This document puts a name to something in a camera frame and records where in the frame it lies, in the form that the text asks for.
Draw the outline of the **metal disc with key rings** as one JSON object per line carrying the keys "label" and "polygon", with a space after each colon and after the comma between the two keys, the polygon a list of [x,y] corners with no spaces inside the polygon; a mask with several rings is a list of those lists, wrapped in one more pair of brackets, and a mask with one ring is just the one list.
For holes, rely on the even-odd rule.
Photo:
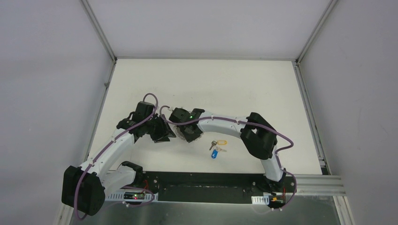
{"label": "metal disc with key rings", "polygon": [[188,143],[191,143],[191,142],[193,142],[193,141],[195,141],[195,140],[198,140],[199,138],[201,138],[202,137],[202,135],[204,134],[203,132],[194,132],[194,133],[192,133],[192,134],[190,134],[190,133],[186,133],[186,132],[183,132],[183,131],[181,131],[179,128],[175,128],[175,133],[176,133],[176,136],[179,138],[179,139],[181,139],[181,140],[183,140],[183,141],[186,141],[186,142],[188,142]]}

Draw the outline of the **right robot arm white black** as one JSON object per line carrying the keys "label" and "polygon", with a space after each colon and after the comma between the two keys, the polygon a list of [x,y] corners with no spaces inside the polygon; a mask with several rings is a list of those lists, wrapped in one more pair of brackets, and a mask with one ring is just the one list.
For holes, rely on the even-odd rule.
{"label": "right robot arm white black", "polygon": [[284,188],[285,172],[275,156],[277,136],[280,134],[258,113],[252,112],[247,117],[231,117],[199,108],[192,111],[175,108],[166,122],[177,126],[188,142],[198,139],[206,132],[240,139],[247,151],[261,161],[267,188],[272,192]]}

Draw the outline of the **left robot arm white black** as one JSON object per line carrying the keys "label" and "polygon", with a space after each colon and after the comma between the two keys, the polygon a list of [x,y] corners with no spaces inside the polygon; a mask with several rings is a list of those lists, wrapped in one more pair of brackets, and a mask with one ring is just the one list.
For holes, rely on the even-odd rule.
{"label": "left robot arm white black", "polygon": [[101,209],[106,197],[129,186],[147,186],[143,168],[124,161],[114,172],[111,167],[120,156],[132,150],[137,140],[149,135],[155,143],[168,142],[176,135],[156,113],[156,105],[140,101],[135,111],[116,125],[107,143],[80,166],[69,166],[63,175],[61,201],[63,204],[93,216]]}

